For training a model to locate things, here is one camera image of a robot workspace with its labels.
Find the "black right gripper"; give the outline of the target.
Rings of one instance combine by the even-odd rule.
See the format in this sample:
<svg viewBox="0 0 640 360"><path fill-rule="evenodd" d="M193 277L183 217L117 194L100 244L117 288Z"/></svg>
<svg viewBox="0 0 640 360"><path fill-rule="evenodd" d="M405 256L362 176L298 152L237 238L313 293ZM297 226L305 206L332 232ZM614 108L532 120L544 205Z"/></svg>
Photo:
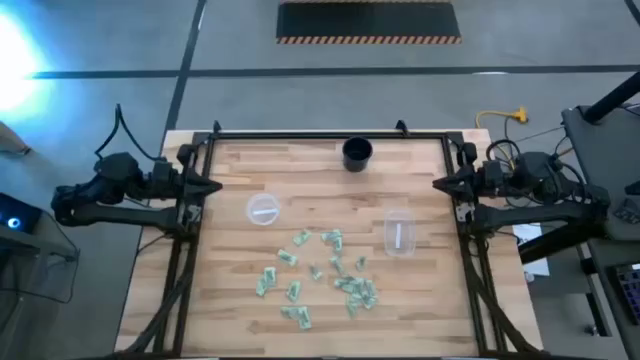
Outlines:
<svg viewBox="0 0 640 360"><path fill-rule="evenodd" d="M475 193L478 180L474 167L477 160L476 145L463 142L457 146L456 161L458 170L456 175L446 176L433 181L433 188L455 199L455 213L457 220L472 224L476 221L476 205L478 197Z"/></svg>

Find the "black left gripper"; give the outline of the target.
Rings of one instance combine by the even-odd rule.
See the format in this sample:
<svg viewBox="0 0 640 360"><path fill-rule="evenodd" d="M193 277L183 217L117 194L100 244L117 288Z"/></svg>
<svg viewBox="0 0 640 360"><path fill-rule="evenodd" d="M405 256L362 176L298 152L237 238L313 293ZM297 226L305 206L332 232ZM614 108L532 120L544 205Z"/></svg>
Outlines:
<svg viewBox="0 0 640 360"><path fill-rule="evenodd" d="M206 198L220 191L223 187L222 183L206 177L200 177L196 172L198 152L199 146L194 144L183 144L178 149L177 159L183 166L181 173L182 193L176 201L178 209L177 220L180 224L190 224L200 221L202 218L201 197ZM197 189L198 185L206 187Z"/></svg>

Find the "round clear plastic container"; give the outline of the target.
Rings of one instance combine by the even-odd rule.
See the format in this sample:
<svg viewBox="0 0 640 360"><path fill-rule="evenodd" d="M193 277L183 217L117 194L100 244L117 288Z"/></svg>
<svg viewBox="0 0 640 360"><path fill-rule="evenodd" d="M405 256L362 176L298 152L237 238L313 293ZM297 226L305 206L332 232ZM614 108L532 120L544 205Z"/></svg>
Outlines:
<svg viewBox="0 0 640 360"><path fill-rule="evenodd" d="M273 224L281 211L280 202L268 193L252 196L246 207L246 215L249 221L255 225L268 226Z"/></svg>

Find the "rectangular clear plastic container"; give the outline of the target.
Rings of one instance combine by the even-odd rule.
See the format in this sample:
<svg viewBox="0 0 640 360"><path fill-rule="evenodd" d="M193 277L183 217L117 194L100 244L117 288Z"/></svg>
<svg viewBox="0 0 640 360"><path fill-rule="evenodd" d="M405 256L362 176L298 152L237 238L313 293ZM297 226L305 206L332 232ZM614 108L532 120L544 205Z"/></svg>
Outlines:
<svg viewBox="0 0 640 360"><path fill-rule="evenodd" d="M390 210L384 218L384 246L389 256L412 256L416 248L413 214L409 210Z"/></svg>

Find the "black plastic cup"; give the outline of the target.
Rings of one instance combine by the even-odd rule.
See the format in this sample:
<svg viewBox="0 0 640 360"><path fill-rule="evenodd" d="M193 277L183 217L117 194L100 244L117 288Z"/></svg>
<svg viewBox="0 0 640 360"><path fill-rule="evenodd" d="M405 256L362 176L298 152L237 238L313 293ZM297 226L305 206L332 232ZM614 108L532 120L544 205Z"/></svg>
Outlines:
<svg viewBox="0 0 640 360"><path fill-rule="evenodd" d="M343 166L349 172L363 171L373 153L371 142L364 137L351 137L342 146Z"/></svg>

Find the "white paper sheet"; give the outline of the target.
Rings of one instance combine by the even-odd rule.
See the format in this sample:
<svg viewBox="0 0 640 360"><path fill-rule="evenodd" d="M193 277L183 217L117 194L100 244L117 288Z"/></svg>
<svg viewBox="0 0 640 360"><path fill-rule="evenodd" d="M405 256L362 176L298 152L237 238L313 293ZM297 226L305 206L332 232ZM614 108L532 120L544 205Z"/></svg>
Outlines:
<svg viewBox="0 0 640 360"><path fill-rule="evenodd" d="M515 225L512 227L512 230L517 238L518 247L542 235L542 228L539 223ZM533 282L536 277L548 277L550 275L546 258L524 264L523 269L525 280L528 283Z"/></svg>

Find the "grey translucent side cart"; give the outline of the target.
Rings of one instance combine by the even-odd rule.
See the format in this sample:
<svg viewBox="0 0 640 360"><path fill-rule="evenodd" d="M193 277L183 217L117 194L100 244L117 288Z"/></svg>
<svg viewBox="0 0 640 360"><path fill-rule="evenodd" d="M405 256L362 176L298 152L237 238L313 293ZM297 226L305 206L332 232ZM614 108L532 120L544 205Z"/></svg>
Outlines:
<svg viewBox="0 0 640 360"><path fill-rule="evenodd" d="M51 258L59 258L56 265L75 263L65 299L42 292L40 278L54 266ZM44 210L32 234L0 226L0 294L28 295L67 304L73 298L78 260L78 247Z"/></svg>

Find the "small black keypad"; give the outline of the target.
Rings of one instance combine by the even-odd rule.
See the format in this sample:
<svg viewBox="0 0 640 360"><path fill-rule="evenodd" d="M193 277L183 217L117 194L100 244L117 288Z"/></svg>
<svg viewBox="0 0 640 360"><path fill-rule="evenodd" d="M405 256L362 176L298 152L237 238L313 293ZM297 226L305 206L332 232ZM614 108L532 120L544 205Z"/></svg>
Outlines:
<svg viewBox="0 0 640 360"><path fill-rule="evenodd" d="M627 224L640 224L640 206L632 199L624 198L613 212L614 216Z"/></svg>

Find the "black pole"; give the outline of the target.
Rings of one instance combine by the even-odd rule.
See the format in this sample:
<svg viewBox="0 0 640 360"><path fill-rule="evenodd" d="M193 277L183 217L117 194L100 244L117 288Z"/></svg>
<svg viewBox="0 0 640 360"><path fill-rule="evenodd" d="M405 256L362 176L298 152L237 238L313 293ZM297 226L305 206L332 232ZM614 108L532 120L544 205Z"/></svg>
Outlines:
<svg viewBox="0 0 640 360"><path fill-rule="evenodd" d="M640 72L636 72L611 92L590 106L583 119L590 124L598 124L606 115L620 107L625 101L640 93Z"/></svg>

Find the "black hazard-striped mat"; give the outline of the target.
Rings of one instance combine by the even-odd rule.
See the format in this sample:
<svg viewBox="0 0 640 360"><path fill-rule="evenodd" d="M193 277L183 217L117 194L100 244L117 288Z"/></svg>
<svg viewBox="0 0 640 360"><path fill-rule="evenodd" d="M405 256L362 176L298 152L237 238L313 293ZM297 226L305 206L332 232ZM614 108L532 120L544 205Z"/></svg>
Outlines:
<svg viewBox="0 0 640 360"><path fill-rule="evenodd" d="M276 42L284 45L457 45L450 0L281 0Z"/></svg>

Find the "black device with blue light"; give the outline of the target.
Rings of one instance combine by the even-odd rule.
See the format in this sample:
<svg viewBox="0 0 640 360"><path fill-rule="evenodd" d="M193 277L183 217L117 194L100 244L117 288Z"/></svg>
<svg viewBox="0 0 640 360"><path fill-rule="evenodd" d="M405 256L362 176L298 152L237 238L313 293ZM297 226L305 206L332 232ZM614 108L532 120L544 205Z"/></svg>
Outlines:
<svg viewBox="0 0 640 360"><path fill-rule="evenodd" d="M0 193L0 226L13 231L32 234L42 210L7 194Z"/></svg>

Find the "dark grey desk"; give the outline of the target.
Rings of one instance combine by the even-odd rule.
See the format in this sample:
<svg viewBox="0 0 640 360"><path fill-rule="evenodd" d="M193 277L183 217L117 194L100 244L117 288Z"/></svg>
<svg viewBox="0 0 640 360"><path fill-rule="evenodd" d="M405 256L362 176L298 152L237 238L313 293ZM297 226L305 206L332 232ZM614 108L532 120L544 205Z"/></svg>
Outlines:
<svg viewBox="0 0 640 360"><path fill-rule="evenodd" d="M601 335L618 333L629 360L640 360L640 325L634 325L625 311L614 285L613 268L624 264L640 264L640 241L589 240L580 250L581 268L589 278L595 276L602 286L603 297L589 295L592 313Z"/></svg>

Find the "person's foot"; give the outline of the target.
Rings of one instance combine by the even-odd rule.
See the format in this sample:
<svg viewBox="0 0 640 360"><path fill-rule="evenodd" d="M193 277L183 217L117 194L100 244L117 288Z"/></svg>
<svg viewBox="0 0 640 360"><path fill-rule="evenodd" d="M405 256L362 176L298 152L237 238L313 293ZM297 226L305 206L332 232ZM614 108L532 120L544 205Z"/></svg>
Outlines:
<svg viewBox="0 0 640 360"><path fill-rule="evenodd" d="M31 147L17 133L0 121L0 152L24 155L30 151Z"/></svg>

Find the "black keyboard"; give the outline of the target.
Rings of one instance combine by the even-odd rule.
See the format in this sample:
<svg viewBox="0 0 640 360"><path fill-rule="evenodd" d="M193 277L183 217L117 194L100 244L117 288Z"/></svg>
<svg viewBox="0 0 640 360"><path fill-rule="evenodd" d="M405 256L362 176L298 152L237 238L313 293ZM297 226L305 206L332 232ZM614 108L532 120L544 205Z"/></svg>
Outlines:
<svg viewBox="0 0 640 360"><path fill-rule="evenodd" d="M640 264L624 264L613 268L614 285L630 321L640 325Z"/></svg>

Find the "black metal table frame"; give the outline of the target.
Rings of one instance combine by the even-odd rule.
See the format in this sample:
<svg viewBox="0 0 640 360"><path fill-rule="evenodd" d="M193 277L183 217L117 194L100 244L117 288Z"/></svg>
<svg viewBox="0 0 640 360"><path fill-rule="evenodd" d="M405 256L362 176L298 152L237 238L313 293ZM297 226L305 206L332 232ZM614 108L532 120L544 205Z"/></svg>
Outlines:
<svg viewBox="0 0 640 360"><path fill-rule="evenodd" d="M369 133L373 156L361 173L342 164L342 131L224 131L200 153L201 164L223 189L206 200L195 268L186 301L170 313L164 349L174 357L346 358L474 356L494 345L486 307L471 301L465 283L454 208L432 186L454 162L445 131ZM277 198L278 219L249 221L249 199ZM384 218L390 210L414 217L412 256L385 252ZM293 237L312 235L302 246ZM339 229L343 251L321 234ZM277 252L298 258L291 267ZM378 303L361 303L351 319L348 285L330 264L341 258L344 277L372 280ZM356 270L360 256L366 269ZM311 277L309 266L323 273ZM275 267L277 285L263 297L256 285ZM301 282L292 303L289 284ZM284 317L282 306L306 306L312 328Z"/></svg>

